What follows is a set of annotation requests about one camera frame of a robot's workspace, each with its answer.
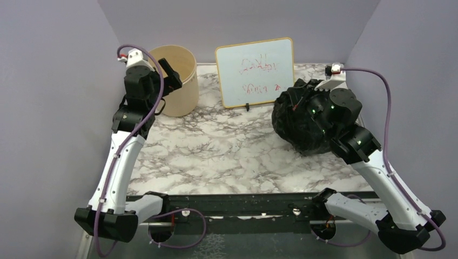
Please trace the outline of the black plastic trash bag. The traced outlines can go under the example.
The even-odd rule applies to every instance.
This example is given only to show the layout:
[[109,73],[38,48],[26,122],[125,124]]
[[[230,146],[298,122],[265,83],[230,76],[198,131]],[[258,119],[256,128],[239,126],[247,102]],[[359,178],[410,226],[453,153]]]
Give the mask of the black plastic trash bag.
[[316,87],[320,82],[319,79],[304,81],[299,78],[276,98],[273,106],[271,118],[274,131],[303,156],[331,151],[322,130],[306,113],[306,90]]

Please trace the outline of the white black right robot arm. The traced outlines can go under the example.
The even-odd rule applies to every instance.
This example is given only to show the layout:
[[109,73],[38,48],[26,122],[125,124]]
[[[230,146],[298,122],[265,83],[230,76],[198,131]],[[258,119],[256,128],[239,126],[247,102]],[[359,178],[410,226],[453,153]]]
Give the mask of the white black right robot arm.
[[320,220],[343,217],[365,227],[397,254],[424,249],[430,232],[444,223],[445,215],[415,197],[384,160],[374,135],[356,123],[362,103],[354,93],[346,88],[321,92],[303,86],[289,88],[288,94],[292,112],[312,119],[332,153],[356,170],[386,207],[371,207],[326,188],[313,198],[312,214]]

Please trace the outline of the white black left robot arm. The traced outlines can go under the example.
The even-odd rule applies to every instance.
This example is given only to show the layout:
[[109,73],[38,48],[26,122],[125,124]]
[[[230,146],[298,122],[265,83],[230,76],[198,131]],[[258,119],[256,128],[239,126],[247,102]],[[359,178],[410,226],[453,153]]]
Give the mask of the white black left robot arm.
[[102,177],[89,204],[77,208],[74,215],[89,235],[128,243],[140,223],[150,217],[159,222],[169,217],[165,194],[147,192],[134,202],[126,201],[133,167],[158,115],[157,104],[182,87],[179,73],[165,58],[158,64],[166,74],[164,87],[160,86],[158,71],[145,62],[126,69],[126,93],[113,115],[111,148]]

